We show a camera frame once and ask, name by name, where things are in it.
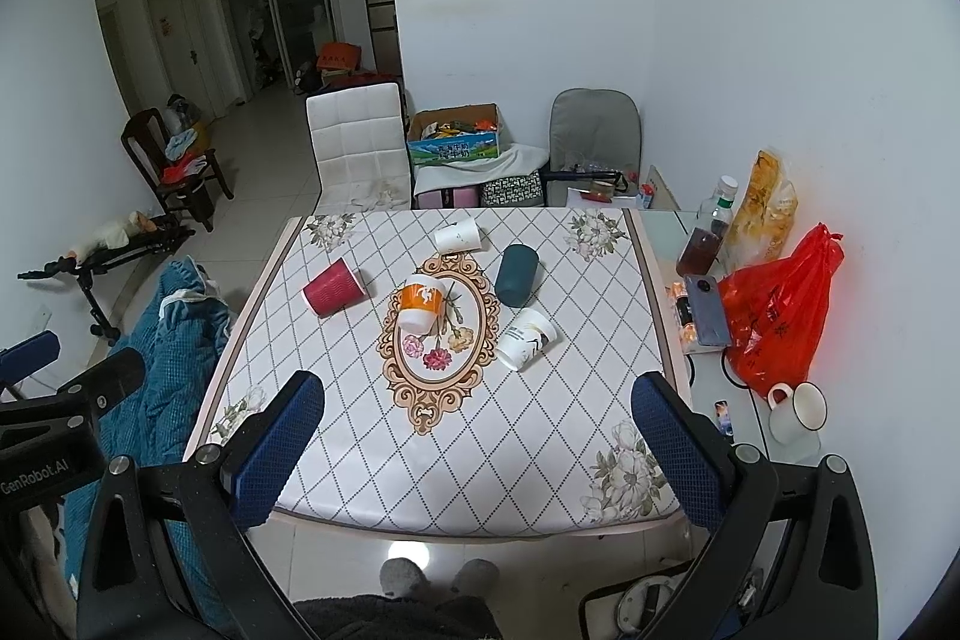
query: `white chair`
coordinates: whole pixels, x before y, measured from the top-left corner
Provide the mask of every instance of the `white chair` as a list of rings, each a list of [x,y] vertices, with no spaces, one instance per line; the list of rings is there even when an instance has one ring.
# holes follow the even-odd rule
[[[320,172],[318,215],[410,209],[397,83],[314,95],[306,116]]]

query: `table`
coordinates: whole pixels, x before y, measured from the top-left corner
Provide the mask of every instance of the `table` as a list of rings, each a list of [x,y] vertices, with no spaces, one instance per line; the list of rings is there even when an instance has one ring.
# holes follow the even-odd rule
[[[435,229],[467,215],[484,249],[436,258]],[[606,530],[677,511],[630,414],[632,381],[646,371],[664,372],[689,396],[640,213],[427,210],[317,221],[305,229],[295,218],[281,235],[188,453],[228,438],[307,368],[325,387],[325,414],[280,494],[281,512],[385,533],[503,538]],[[521,373],[493,359],[496,334],[517,311],[491,287],[516,242],[541,259],[528,306],[562,333]],[[318,319],[299,292],[338,258],[359,269],[368,298]],[[464,320],[445,344],[408,345],[392,333],[395,292],[415,268],[464,287]]]
[[[674,265],[693,229],[696,214],[648,211],[642,213],[642,220],[661,271],[661,278],[665,285],[669,285],[679,279]],[[714,266],[710,273],[719,280],[725,271]],[[819,463],[821,444],[817,432],[802,437],[789,448],[782,446],[770,434],[770,408],[766,400],[753,393],[746,384],[733,384],[721,368],[720,354],[699,354],[692,356],[692,360],[694,380],[690,386],[690,394],[693,410],[715,420],[714,404],[721,400],[726,401],[733,425],[733,438],[737,443],[755,445],[771,461],[810,466]],[[740,383],[730,367],[727,367],[727,370],[731,378]]]

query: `stuffed toy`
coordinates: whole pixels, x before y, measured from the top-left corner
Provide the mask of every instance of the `stuffed toy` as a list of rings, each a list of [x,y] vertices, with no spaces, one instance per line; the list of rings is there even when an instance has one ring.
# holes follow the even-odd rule
[[[77,259],[80,265],[96,250],[104,247],[107,250],[118,250],[130,244],[130,237],[154,231],[157,231],[157,223],[147,218],[147,215],[140,212],[130,213],[126,220],[112,220],[110,223],[104,223],[83,242],[71,247],[66,257]]]

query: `red bag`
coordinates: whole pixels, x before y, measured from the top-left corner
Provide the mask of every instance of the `red bag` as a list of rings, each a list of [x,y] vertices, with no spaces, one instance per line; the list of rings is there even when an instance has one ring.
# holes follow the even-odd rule
[[[823,223],[788,258],[748,266],[720,282],[733,346],[733,371],[766,397],[778,383],[798,386],[810,372],[830,304],[830,278],[843,249]]]

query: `ceiling light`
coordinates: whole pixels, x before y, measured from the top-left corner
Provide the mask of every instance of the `ceiling light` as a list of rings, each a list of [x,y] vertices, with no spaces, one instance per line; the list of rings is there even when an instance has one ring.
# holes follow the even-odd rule
[[[425,570],[426,565],[430,563],[430,549],[424,543],[413,542],[412,540],[397,540],[390,545],[387,558],[409,558],[421,570]]]

